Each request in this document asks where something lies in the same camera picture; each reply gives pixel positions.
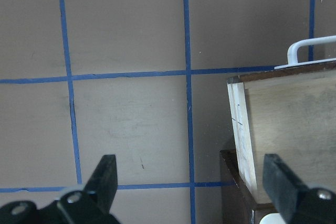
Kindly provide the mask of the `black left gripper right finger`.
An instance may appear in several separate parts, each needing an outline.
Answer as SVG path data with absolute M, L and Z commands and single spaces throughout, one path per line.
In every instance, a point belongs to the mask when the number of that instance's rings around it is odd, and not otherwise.
M 262 184 L 285 223 L 290 223 L 309 191 L 308 186 L 277 154 L 264 155 Z

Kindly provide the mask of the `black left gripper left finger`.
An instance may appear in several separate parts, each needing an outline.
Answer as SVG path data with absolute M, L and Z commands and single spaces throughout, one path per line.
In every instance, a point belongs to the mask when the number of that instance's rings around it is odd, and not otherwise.
M 110 212 L 117 192 L 117 161 L 114 154 L 102 156 L 83 190 L 104 214 Z

